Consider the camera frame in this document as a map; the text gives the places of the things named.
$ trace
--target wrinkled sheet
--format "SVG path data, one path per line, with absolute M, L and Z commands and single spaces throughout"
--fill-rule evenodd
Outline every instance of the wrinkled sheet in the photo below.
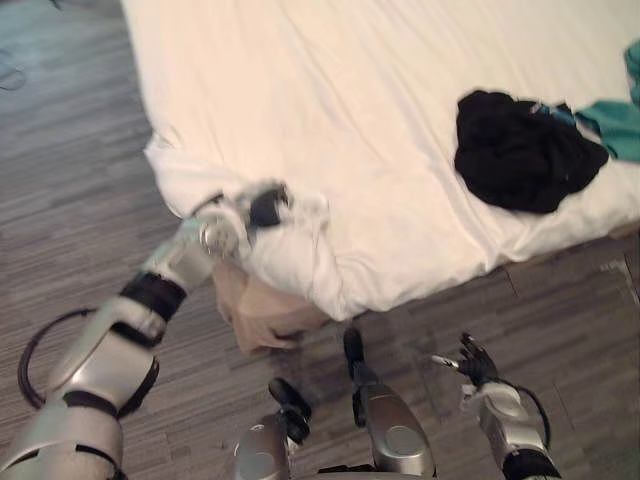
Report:
M 243 266 L 336 320 L 605 235 L 640 219 L 638 165 L 610 160 L 545 216 L 483 204 L 453 168 L 475 88 L 628 99 L 640 2 L 587 3 L 123 0 L 158 187 L 178 215 L 264 178 L 321 197 Z

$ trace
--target teal clothing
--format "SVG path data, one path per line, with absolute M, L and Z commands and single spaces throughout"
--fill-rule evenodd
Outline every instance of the teal clothing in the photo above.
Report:
M 640 107 L 640 40 L 624 52 L 624 61 L 627 64 L 627 72 L 635 83 L 631 87 L 631 100 Z
M 640 40 L 624 53 L 627 72 L 635 84 L 633 103 L 600 100 L 576 113 L 576 118 L 600 136 L 611 156 L 640 162 Z
M 601 100 L 577 112 L 576 117 L 600 136 L 612 157 L 640 162 L 640 108 Z

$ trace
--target wooden floor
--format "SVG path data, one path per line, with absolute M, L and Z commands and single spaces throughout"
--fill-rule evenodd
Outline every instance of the wooden floor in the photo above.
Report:
M 16 385 L 30 335 L 69 309 L 116 292 L 177 225 L 142 154 L 150 127 L 127 30 L 113 0 L 0 1 L 0 49 L 28 75 L 0 90 L 0 451 L 31 415 Z M 568 479 L 639 477 L 638 242 L 600 240 L 526 269 L 359 320 L 370 363 L 413 407 L 441 479 L 500 475 L 475 420 L 457 410 L 462 378 L 433 367 L 462 330 L 503 376 L 534 389 Z M 54 331 L 34 359 L 39 386 L 81 321 Z M 303 348 L 245 357 L 210 287 L 190 298 L 158 349 L 161 373 L 124 421 L 132 480 L 230 478 L 242 430 L 274 410 L 266 383 L 284 375 L 315 406 L 296 474 L 370 461 L 352 424 L 340 325 Z

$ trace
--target white cloth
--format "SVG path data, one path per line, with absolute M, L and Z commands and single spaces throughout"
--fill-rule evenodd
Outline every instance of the white cloth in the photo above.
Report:
M 260 234 L 246 268 L 335 319 L 640 219 L 638 165 L 610 161 L 546 216 L 483 204 L 452 165 L 474 88 L 628 98 L 638 0 L 123 4 L 167 204 L 185 214 L 263 178 L 324 197 L 319 220 Z

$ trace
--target robotic hand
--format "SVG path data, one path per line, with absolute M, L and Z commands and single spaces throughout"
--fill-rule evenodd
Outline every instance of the robotic hand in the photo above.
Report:
M 468 333 L 462 334 L 461 343 L 460 352 L 464 359 L 456 361 L 439 355 L 433 355 L 431 359 L 471 380 L 472 385 L 462 387 L 462 408 L 477 415 L 505 478 L 561 478 L 547 452 L 549 424 L 535 395 L 523 387 L 501 380 L 489 354 Z M 519 391 L 529 394 L 540 410 L 545 424 L 544 442 L 522 406 Z
M 252 229 L 277 225 L 283 185 L 218 195 L 185 219 L 119 295 L 108 300 L 54 367 L 46 403 L 0 463 L 0 480 L 124 480 L 119 419 L 135 411 L 159 364 L 151 349 L 188 293 L 224 257 L 250 251 Z

